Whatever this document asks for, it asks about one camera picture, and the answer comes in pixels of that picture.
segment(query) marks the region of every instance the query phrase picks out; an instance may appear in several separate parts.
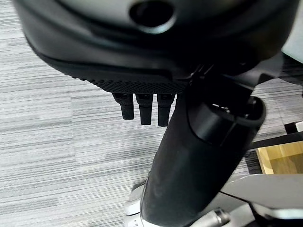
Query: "gray carpet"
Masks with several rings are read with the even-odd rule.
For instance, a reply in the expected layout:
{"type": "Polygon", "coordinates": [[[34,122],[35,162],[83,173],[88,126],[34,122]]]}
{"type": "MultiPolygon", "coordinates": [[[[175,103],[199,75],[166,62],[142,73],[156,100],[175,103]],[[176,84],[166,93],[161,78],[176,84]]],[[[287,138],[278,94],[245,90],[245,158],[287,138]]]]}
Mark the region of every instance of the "gray carpet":
{"type": "MultiPolygon", "coordinates": [[[[303,120],[300,85],[274,79],[255,94],[268,109],[257,140],[303,120]]],[[[123,203],[164,131],[156,103],[151,126],[140,125],[138,106],[135,120],[123,121],[111,94],[47,66],[11,2],[0,0],[0,227],[121,227],[123,203]]],[[[248,163],[259,171],[252,152],[235,173],[248,163]]]]}

